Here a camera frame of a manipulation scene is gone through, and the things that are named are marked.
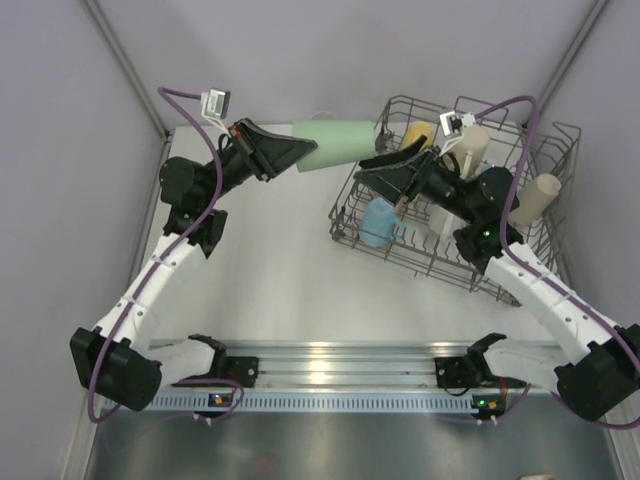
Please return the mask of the light blue mug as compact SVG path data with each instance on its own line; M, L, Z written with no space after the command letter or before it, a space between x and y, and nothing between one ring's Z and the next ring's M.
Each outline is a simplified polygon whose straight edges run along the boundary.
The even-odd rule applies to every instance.
M359 239L370 247L380 248L390 241L404 239L406 225L401 221L393 204L376 197L365 207Z

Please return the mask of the green tumbler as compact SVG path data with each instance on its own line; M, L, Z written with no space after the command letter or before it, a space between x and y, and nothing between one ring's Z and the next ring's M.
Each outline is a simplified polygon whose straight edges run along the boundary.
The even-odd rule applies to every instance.
M313 140L317 148L297 164L300 173L333 168L374 157L375 124L355 120L297 120L292 124L296 138Z

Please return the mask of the white mug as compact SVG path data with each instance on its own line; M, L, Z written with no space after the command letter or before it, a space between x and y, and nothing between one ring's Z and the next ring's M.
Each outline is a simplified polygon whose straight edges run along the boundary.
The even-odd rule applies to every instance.
M434 205L429 217L429 229L441 239L453 237L453 232L464 226L464 221L446 209Z

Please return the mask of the floral cream mug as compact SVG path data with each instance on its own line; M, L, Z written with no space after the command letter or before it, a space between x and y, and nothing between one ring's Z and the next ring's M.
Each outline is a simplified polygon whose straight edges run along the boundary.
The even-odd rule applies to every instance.
M462 139L451 150L459 164L462 179L475 175L489 143L489 133L482 126L472 125L464 130Z

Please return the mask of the dark blue mug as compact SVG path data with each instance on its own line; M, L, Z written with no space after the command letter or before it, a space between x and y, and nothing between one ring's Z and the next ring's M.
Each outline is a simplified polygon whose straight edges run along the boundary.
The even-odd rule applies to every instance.
M312 120L336 120L337 117L330 111L318 111L311 116Z

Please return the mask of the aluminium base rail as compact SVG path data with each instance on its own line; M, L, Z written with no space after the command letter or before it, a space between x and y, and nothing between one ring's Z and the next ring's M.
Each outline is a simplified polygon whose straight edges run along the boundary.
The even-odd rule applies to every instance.
M255 389L434 390L465 342L226 342L224 376Z

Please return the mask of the yellow mug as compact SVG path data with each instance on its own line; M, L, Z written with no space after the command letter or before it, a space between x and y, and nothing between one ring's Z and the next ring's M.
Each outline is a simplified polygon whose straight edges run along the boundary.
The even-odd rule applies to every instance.
M434 126L425 121L412 122L402 139L399 149L404 150L410 145L414 144L421 136L425 137L425 141L421 146L421 149L432 146L434 141L435 129Z

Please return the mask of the grey wire dish rack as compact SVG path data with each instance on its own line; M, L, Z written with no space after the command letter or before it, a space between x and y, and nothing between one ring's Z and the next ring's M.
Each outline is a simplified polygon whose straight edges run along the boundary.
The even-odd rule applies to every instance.
M529 136L508 110L459 97L452 107L390 98L371 160L352 168L331 212L332 238L416 273L509 304L490 260L529 247L533 264L570 274L565 221L581 131Z

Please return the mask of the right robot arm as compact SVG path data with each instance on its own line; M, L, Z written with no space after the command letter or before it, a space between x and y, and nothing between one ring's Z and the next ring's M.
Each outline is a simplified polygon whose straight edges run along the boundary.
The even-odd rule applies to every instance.
M586 304L545 267L507 217L517 185L504 167L464 180L434 148L411 147L359 164L355 179L391 203L422 195L465 221L453 238L460 256L515 297L554 338L553 355L492 333L464 357L468 376L487 386L511 378L544 388L583 420L603 417L639 389L639 327L627 328Z

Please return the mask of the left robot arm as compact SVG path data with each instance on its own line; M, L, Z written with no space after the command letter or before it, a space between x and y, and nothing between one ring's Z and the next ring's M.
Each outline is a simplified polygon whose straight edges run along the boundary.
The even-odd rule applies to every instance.
M70 339L79 382L92 396L141 411L165 386L187 379L215 386L227 376L222 342L193 334L154 348L152 337L222 237L228 214L215 209L217 200L250 177L276 178L318 144L241 119L210 148L207 164L182 156L163 163L161 200L170 212L155 249L116 305L92 329L79 328Z

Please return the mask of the beige tumbler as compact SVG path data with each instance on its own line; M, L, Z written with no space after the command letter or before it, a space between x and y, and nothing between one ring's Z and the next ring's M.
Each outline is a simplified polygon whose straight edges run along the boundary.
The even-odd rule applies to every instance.
M517 192L519 206L509 214L516 225L529 225L541 217L544 210L558 197L562 184L551 174L541 174Z

